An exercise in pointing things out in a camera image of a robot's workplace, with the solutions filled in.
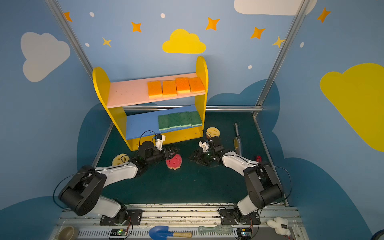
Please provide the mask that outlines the yellow smiley sponge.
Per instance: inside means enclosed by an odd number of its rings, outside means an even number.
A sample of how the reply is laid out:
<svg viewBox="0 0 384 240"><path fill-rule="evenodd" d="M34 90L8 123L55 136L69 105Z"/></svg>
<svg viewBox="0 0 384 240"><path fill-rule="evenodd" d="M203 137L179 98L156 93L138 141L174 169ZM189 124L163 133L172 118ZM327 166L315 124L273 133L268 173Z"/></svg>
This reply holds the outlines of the yellow smiley sponge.
<svg viewBox="0 0 384 240"><path fill-rule="evenodd" d="M119 166L126 164L130 161L130 157L127 154L119 154L116 157L114 157L112 161L112 166Z"/></svg>
<svg viewBox="0 0 384 240"><path fill-rule="evenodd" d="M215 128L215 127L209 127L207 128L206 130L206 137L208 139L212 138L212 137L219 137L220 136L220 130L218 128Z"/></svg>
<svg viewBox="0 0 384 240"><path fill-rule="evenodd" d="M171 170L177 170L182 165L182 157L176 154L172 159L166 160L166 165Z"/></svg>

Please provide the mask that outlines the green sponge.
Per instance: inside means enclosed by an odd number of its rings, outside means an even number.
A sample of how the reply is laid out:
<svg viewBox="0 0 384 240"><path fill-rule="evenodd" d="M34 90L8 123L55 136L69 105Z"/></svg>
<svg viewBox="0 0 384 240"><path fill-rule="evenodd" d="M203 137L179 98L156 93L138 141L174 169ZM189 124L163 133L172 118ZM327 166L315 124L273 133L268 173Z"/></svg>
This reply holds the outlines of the green sponge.
<svg viewBox="0 0 384 240"><path fill-rule="evenodd" d="M168 115L169 117L169 127L180 128L181 127L181 113L172 113Z"/></svg>
<svg viewBox="0 0 384 240"><path fill-rule="evenodd" d="M190 127L192 125L192 119L190 112L180 113L180 125L181 128Z"/></svg>
<svg viewBox="0 0 384 240"><path fill-rule="evenodd" d="M158 116L158 124L159 124L160 131L169 130L171 128L169 115Z"/></svg>
<svg viewBox="0 0 384 240"><path fill-rule="evenodd" d="M201 116L198 111L190 112L191 126L197 127L203 124Z"/></svg>

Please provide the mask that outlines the orange sponge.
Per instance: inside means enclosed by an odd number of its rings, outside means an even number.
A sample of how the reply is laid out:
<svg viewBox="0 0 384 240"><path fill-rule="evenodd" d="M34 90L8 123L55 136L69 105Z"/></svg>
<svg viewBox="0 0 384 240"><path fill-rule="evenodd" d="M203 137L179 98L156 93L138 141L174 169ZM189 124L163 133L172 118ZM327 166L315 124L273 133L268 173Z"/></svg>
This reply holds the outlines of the orange sponge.
<svg viewBox="0 0 384 240"><path fill-rule="evenodd" d="M161 81L148 82L148 96L150 99L158 99L163 97Z"/></svg>
<svg viewBox="0 0 384 240"><path fill-rule="evenodd" d="M164 98L172 98L176 97L178 95L177 93L177 87L176 87L176 81L163 81L163 97Z"/></svg>
<svg viewBox="0 0 384 240"><path fill-rule="evenodd" d="M204 93L206 88L199 77L188 78L191 92L193 94Z"/></svg>
<svg viewBox="0 0 384 240"><path fill-rule="evenodd" d="M189 78L176 78L177 94L188 94L191 92Z"/></svg>

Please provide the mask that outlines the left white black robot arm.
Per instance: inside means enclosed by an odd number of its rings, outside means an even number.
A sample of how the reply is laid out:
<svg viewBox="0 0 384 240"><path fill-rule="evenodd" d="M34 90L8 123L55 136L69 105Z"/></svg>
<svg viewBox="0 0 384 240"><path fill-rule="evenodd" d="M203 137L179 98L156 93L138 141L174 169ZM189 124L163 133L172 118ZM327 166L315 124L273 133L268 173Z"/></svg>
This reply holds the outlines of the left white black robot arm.
<svg viewBox="0 0 384 240"><path fill-rule="evenodd" d="M132 159L119 166L107 168L83 166L61 190L58 198L78 216L90 212L109 218L125 216L125 205L102 196L103 189L111 184L139 177L149 166L170 160L178 153L178 148L163 147L159 150L154 143L145 141Z"/></svg>

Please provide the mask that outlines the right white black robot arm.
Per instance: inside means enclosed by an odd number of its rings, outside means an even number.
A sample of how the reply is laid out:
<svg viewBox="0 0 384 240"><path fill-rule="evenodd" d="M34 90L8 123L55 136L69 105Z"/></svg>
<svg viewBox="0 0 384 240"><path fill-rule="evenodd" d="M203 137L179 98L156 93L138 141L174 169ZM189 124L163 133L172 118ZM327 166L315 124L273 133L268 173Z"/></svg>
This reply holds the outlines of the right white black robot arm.
<svg viewBox="0 0 384 240"><path fill-rule="evenodd" d="M234 151L225 150L217 136L204 143L199 142L199 146L200 148L189 157L191 161L207 167L217 163L244 177L248 194L237 203L237 210L242 216L284 197L282 185L273 166L251 161Z"/></svg>

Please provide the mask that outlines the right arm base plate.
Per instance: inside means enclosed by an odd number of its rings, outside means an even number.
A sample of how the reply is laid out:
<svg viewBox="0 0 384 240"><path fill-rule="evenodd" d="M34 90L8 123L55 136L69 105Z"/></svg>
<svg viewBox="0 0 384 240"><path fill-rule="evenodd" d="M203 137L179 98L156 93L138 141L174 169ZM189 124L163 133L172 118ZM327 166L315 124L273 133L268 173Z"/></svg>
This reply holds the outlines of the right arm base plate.
<svg viewBox="0 0 384 240"><path fill-rule="evenodd" d="M257 211L243 215L237 207L234 209L219 207L218 213L222 225L259 225L261 223L260 215Z"/></svg>

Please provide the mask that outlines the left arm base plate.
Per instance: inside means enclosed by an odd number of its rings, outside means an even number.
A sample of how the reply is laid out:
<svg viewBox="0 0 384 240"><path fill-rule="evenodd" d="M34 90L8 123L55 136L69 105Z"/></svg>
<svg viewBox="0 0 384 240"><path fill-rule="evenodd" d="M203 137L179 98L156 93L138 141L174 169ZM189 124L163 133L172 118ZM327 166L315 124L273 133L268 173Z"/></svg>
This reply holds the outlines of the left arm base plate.
<svg viewBox="0 0 384 240"><path fill-rule="evenodd" d="M141 209L126 209L120 210L118 214L113 217L102 216L100 226L139 226L141 223L143 210Z"/></svg>

